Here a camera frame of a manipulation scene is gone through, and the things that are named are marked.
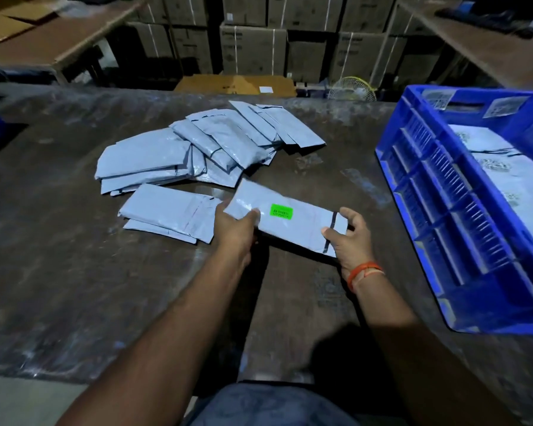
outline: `white label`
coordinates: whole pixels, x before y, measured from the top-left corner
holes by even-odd
[[[422,96],[437,111],[444,111],[455,93],[456,90],[425,90],[422,92]]]
[[[529,97],[505,97],[492,101],[484,118],[516,114]]]

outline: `right hand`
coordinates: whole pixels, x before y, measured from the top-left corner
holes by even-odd
[[[371,232],[361,214],[353,209],[342,207],[339,213],[347,218],[353,230],[347,229],[345,235],[340,235],[334,229],[324,227],[322,235],[330,241],[336,257],[341,264],[341,276],[347,281],[349,274],[363,263],[375,261],[371,248]]]

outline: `forearm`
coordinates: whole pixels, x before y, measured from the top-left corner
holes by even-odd
[[[416,424],[518,424],[424,326],[388,279],[374,273],[355,281],[354,290]]]
[[[65,413],[59,425],[168,425],[181,420],[243,264],[216,250],[191,284]]]

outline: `orange thread bracelet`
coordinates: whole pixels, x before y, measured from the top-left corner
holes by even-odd
[[[381,271],[383,274],[385,274],[385,272],[383,272],[383,268],[372,261],[360,264],[353,271],[351,271],[351,273],[349,274],[349,278],[347,279],[347,287],[352,293],[354,291],[354,286],[352,284],[354,282],[355,277],[367,269],[377,269]]]

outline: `green barcode label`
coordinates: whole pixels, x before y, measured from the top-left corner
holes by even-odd
[[[287,220],[291,220],[293,212],[294,211],[292,208],[279,204],[273,203],[270,207],[270,215],[272,215],[273,217],[286,218]]]

